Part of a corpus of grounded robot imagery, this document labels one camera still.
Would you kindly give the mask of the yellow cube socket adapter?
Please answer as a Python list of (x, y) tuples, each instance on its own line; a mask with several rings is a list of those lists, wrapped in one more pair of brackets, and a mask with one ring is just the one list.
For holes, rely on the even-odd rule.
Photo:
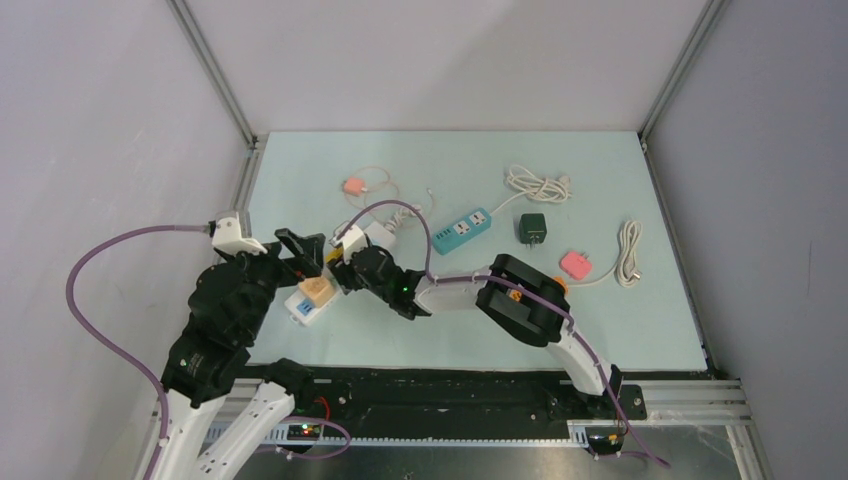
[(340, 258), (342, 258), (343, 255), (344, 255), (344, 249), (342, 247), (337, 247), (326, 255), (325, 263), (331, 264), (331, 263), (339, 260)]

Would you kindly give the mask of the beige cube socket adapter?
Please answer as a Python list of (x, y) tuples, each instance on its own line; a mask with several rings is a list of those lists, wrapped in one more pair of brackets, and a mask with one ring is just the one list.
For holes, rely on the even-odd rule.
[(336, 294), (336, 287), (326, 276), (307, 278), (298, 288), (315, 308), (325, 306)]

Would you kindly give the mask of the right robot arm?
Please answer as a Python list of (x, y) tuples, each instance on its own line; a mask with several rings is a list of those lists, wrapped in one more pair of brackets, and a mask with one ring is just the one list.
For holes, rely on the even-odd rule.
[(621, 403), (621, 372), (579, 330), (565, 287), (516, 257), (499, 254), (481, 270), (436, 276), (403, 269), (388, 250), (367, 246), (339, 251), (328, 268), (345, 293), (367, 290), (408, 320), (477, 309), (515, 340), (558, 359), (588, 414), (606, 417)]

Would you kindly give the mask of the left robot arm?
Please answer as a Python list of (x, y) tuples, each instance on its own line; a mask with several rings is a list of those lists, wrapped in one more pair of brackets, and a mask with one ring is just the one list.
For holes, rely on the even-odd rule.
[(201, 448), (245, 372), (277, 291), (317, 278), (324, 268), (322, 234), (299, 236), (282, 228), (274, 241), (261, 243), (223, 221), (211, 230), (222, 260), (198, 277), (188, 323), (170, 347), (160, 377), (160, 436), (145, 479), (232, 479), (275, 425), (305, 415), (315, 403), (312, 372), (279, 359), (262, 368), (249, 405), (224, 434)]

